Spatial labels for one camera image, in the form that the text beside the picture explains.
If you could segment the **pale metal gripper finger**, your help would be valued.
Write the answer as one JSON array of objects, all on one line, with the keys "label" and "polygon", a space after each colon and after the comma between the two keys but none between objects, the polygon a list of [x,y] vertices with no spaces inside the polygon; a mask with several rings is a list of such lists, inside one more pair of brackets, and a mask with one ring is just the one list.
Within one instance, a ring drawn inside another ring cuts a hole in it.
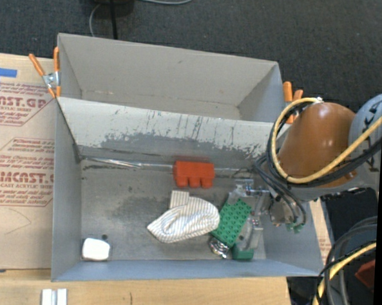
[{"label": "pale metal gripper finger", "polygon": [[248,217],[239,234],[239,249],[255,250],[263,235],[263,226],[258,218]]},{"label": "pale metal gripper finger", "polygon": [[254,181],[249,180],[235,180],[234,189],[228,195],[229,203],[236,203],[241,197],[246,197],[251,195],[253,190]]}]

